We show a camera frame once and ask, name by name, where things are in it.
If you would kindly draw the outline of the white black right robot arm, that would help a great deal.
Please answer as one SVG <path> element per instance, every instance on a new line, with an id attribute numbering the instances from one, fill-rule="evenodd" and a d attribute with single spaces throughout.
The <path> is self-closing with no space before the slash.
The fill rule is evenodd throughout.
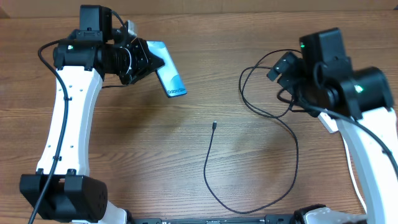
<path id="1" fill-rule="evenodd" d="M 312 205 L 294 212 L 294 223 L 397 222 L 397 115 L 385 74 L 377 67 L 355 70 L 338 28 L 299 39 L 301 56 L 291 50 L 268 73 L 291 104 L 311 116 L 336 122 L 353 157 L 366 213 L 353 215 Z"/>

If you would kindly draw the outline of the blue Galaxy smartphone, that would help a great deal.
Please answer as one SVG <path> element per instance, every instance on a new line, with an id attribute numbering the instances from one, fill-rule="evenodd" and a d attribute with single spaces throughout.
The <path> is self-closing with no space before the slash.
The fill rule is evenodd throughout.
<path id="1" fill-rule="evenodd" d="M 164 61 L 164 65 L 156 70 L 156 74 L 167 97 L 173 98 L 186 95 L 187 90 L 185 85 L 183 84 L 165 43 L 161 41 L 148 41 L 147 44 L 149 51 Z"/>

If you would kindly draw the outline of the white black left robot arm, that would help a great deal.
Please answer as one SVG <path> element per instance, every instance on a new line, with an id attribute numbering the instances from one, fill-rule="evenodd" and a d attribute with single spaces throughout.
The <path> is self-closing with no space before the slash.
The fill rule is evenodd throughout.
<path id="1" fill-rule="evenodd" d="M 49 135 L 34 174 L 21 176 L 19 189 L 36 216 L 62 223 L 132 223 L 126 210 L 108 200 L 104 182 L 90 177 L 88 145 L 93 112 L 107 74 L 121 86 L 151 73 L 168 97 L 186 94 L 165 44 L 139 38 L 131 21 L 112 25 L 118 14 L 100 5 L 82 5 L 80 26 L 53 41 L 57 92 Z"/>

